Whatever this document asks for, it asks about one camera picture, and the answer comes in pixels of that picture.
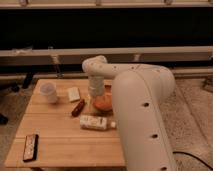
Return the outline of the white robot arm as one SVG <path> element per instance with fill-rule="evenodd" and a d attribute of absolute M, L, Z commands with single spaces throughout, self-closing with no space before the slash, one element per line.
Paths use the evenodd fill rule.
<path fill-rule="evenodd" d="M 111 78 L 112 108 L 127 171 L 177 171 L 159 103 L 175 88 L 172 72 L 149 64 L 110 64 L 102 56 L 83 61 L 89 94 L 104 93 Z"/>

